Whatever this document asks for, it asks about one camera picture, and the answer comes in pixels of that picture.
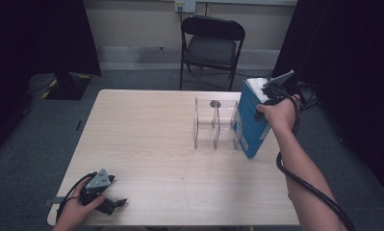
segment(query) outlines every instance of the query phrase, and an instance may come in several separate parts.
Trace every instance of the hand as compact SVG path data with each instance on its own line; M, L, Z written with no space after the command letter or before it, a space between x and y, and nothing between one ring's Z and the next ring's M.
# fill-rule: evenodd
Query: hand
M60 215L56 225L54 226L53 231L75 229L78 225L80 225L81 222L84 221L84 219L86 219L92 210L102 204L102 202L105 200L105 196L99 195L86 206L80 204L80 191L89 180L90 177L86 178L74 189L71 197L65 203L63 212Z
M299 98L299 95L294 95L297 106L299 106ZM288 98L274 106L263 104L257 105L257 110L265 114L265 117L273 130L291 131L294 127L294 105Z

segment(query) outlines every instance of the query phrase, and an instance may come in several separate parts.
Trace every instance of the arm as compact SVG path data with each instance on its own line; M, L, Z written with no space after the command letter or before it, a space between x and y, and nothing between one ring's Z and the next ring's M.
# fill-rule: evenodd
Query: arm
M56 225L53 227L53 231L70 231L74 230L81 222L86 219L89 213L98 207L105 200L103 195L99 195L94 199L90 204L84 206L80 204L78 197L80 196L80 190L88 182L90 178L83 180L77 188L74 189L74 192L71 194L71 197L66 202L63 212L60 215L59 220L57 220Z
M320 170L291 131L294 126L293 103L285 99L275 106L258 105L257 110L265 114L272 127L284 167L335 200ZM303 230L345 230L339 218L327 205L290 177L287 177L287 186Z

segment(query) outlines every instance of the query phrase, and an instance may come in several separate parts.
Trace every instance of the person's left hand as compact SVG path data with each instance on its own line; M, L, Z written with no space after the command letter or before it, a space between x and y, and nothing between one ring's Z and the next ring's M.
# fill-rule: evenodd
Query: person's left hand
M65 203L63 212L60 215L60 218L57 220L53 231L74 230L78 225L80 225L81 222L84 221L84 219L86 219L92 210L102 204L102 202L105 200L105 196L101 194L86 206L80 204L80 191L89 180L90 177L86 178L74 189L74 192Z

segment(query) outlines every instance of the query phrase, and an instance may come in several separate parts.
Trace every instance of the acrylic divider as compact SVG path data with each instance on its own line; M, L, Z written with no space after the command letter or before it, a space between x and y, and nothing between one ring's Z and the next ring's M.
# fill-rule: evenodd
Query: acrylic divider
M195 98L196 149L241 149L242 129L238 101Z

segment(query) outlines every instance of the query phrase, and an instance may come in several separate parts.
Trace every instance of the gray carpet floor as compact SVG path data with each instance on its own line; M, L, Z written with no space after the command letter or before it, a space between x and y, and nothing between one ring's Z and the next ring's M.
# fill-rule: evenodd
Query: gray carpet floor
M265 76L269 70L239 73ZM33 91L34 99L29 111L0 147L0 230L51 230L46 221L50 208L41 204L57 194L100 90L178 90L179 85L179 70L104 70L102 75L92 78L80 101L41 99L45 89L38 89L50 82L52 74L32 77L29 91ZM219 75L201 78L227 83L227 78ZM242 78L245 76L236 77L233 91L241 90ZM185 83L184 90L218 89ZM384 230L384 191L357 155L340 141L339 131L317 105L302 113L297 137L320 167L356 230ZM300 230L297 226L255 229Z

